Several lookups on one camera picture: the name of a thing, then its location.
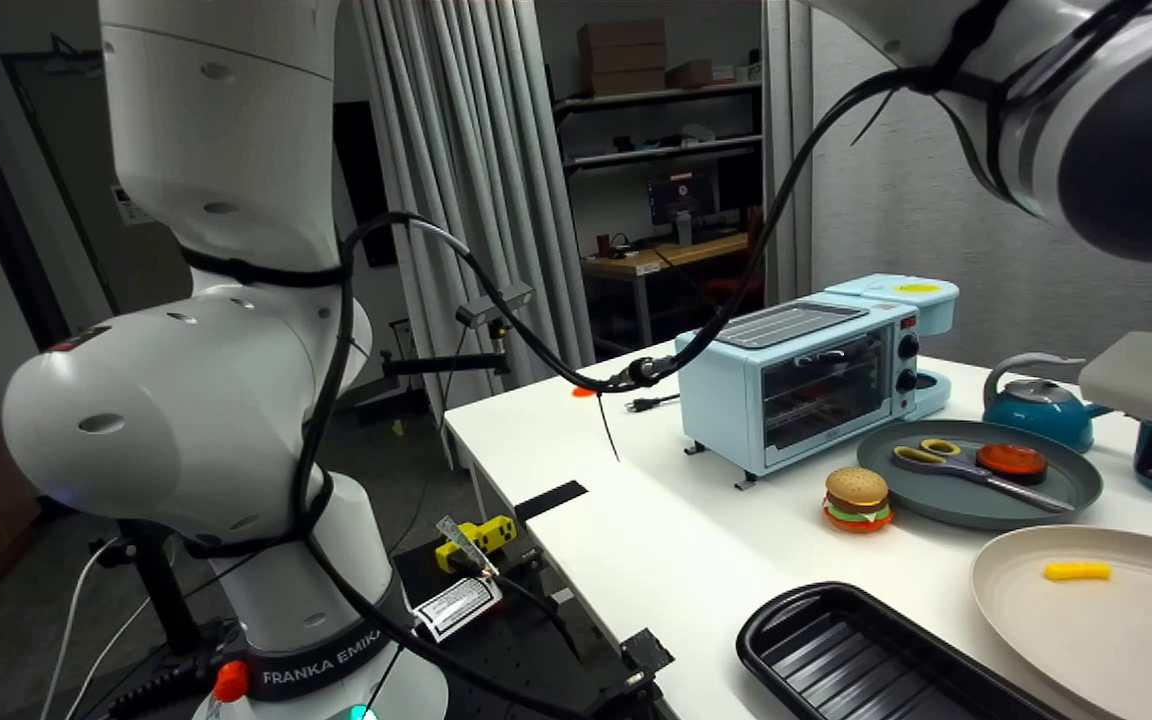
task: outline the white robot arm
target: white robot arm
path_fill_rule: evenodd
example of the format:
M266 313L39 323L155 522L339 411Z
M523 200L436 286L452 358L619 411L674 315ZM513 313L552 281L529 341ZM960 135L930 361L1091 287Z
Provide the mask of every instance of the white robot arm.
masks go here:
M1143 0L1111 6L1128 13L1108 16L1124 27L1085 64L1063 59L1099 16L1096 0L812 6L895 67L947 67L943 87L913 80L955 114L987 190L1108 253L1152 259ZM963 42L969 13L987 26ZM339 576L305 538L283 538L301 515L288 487L309 451L305 420L342 315L329 200L336 0L100 0L100 27L119 184L177 233L196 287L28 361L3 399L6 449L39 493L73 510L168 524L217 549L280 540L225 576L252 652L270 669L256 675L252 711L348 711L370 697L382 652L370 658L375 630L339 582L405 615L368 496L325 468L305 477L305 499L320 499L313 540ZM1009 95L987 104L960 87ZM409 652L375 718L438 718L444 703L444 675Z
M960 86L930 93L974 178L1111 257L1152 259L1152 0L812 6L895 67L955 47Z

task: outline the shelf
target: shelf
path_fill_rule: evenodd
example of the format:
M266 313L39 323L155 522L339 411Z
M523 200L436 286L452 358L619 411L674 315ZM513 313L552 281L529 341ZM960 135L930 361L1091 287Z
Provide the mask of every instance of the shelf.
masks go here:
M760 144L763 144L763 135L722 135L722 141L706 141L706 144L570 156L570 161L563 161L563 168L569 172L587 172L587 168L649 166L649 161L672 161L672 156L738 151L738 148L760 148Z
M674 104L674 100L710 100L710 95L747 95L760 86L710 86L710 87L661 87L661 93L627 93L627 95L570 95L558 100L552 114L554 120L570 114L603 114L603 108L633 108L633 104Z

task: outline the white table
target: white table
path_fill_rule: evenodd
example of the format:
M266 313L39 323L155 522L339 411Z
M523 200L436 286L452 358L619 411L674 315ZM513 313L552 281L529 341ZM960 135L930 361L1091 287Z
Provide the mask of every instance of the white table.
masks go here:
M952 381L952 403L938 416L980 420L982 370L947 361L922 361L922 370ZM610 637L653 630L663 640L674 664L661 673L661 688L679 718L787 718L736 661L736 632L763 602L812 582L861 584L1063 718L1096 718L974 615L972 559L991 538L918 515L899 515L877 538L849 538L818 522L822 477L854 463L854 445L736 493L738 468L706 451L685 458L674 403L656 411L627 411L627 397L603 403L619 459L597 399L570 399L563 381L456 408L446 425L506 505L563 479L587 487L529 528ZM1152 493L1130 477L1130 449L1134 420L1096 420L1087 459L1104 477L1104 496L1080 524L1152 538Z

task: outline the light blue toaster oven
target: light blue toaster oven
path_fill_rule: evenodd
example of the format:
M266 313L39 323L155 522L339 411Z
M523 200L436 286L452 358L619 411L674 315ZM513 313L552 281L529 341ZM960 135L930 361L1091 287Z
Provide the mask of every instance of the light blue toaster oven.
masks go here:
M685 434L695 449L754 479L887 420L943 408L947 381L918 372L914 361L918 336L947 333L955 287L938 286L943 291L918 303L838 287L736 315L679 372Z

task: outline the black tray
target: black tray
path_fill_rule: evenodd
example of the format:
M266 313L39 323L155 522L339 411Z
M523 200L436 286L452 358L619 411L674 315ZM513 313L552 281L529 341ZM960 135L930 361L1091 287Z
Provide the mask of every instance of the black tray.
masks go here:
M1057 720L1052 709L852 584L774 597L747 615L736 652L794 718Z

